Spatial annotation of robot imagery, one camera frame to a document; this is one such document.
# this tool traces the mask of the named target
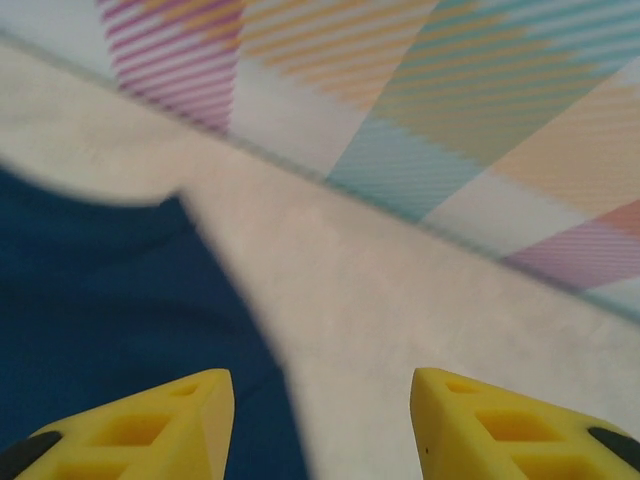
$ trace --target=striped fabric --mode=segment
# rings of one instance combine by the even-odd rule
[[[128,92],[640,316],[640,2],[97,6]]]

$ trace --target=navy blue cloth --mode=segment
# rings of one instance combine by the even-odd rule
[[[282,370],[178,198],[107,207],[0,170],[0,450],[55,420],[228,368],[228,479],[304,479]]]

